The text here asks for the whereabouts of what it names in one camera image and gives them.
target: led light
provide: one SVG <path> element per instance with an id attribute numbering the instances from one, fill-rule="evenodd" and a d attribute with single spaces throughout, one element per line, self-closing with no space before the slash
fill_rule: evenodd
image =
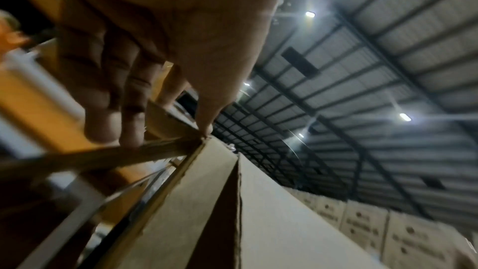
<path id="1" fill-rule="evenodd" d="M 405 113 L 401 113 L 400 115 L 400 118 L 402 118 L 404 121 L 407 121 L 407 122 L 410 122 L 412 121 L 412 118 L 410 118 L 407 114 Z"/>

